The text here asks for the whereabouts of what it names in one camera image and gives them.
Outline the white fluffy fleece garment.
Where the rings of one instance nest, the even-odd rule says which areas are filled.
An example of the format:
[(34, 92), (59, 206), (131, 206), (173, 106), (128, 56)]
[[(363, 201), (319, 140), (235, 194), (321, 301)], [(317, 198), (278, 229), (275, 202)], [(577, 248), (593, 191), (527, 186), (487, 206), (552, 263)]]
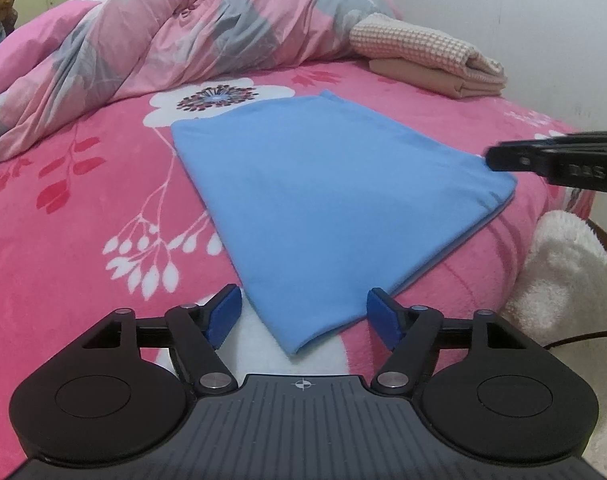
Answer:
[[(607, 252), (569, 212), (545, 214), (502, 315), (542, 344), (607, 330)], [(607, 469), (607, 338), (554, 350), (599, 398), (599, 422), (587, 460)]]

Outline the beige folded cloth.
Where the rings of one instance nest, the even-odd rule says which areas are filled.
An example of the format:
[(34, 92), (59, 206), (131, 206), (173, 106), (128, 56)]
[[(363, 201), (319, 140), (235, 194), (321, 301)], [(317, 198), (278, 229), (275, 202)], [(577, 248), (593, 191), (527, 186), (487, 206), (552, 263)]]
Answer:
[(378, 76), (456, 100), (478, 98), (478, 96), (499, 96), (505, 88), (505, 84), (499, 82), (465, 79), (444, 70), (428, 68), (399, 58), (370, 60), (369, 69)]

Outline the light blue t-shirt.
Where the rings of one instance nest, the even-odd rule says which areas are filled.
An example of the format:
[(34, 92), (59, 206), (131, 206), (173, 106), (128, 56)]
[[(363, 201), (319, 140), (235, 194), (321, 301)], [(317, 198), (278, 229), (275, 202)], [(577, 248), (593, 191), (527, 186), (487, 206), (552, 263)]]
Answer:
[(254, 310), (282, 350), (358, 322), (512, 200), (516, 179), (331, 92), (171, 128)]

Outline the cream pink knitted folded cloth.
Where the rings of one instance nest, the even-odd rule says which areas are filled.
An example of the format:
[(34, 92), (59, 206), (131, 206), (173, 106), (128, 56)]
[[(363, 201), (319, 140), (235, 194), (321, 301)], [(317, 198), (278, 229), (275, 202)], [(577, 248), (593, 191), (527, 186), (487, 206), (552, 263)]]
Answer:
[(350, 44), (354, 52), (371, 60), (404, 60), (470, 81), (507, 83), (503, 65), (473, 44), (384, 14), (372, 14), (358, 22), (351, 29)]

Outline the pink grey floral duvet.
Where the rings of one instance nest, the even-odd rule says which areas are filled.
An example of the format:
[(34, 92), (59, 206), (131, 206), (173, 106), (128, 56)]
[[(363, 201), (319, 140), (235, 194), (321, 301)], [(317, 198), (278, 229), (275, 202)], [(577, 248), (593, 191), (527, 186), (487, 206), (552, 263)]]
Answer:
[(0, 162), (107, 104), (350, 52), (392, 0), (104, 0), (49, 53), (0, 45)]

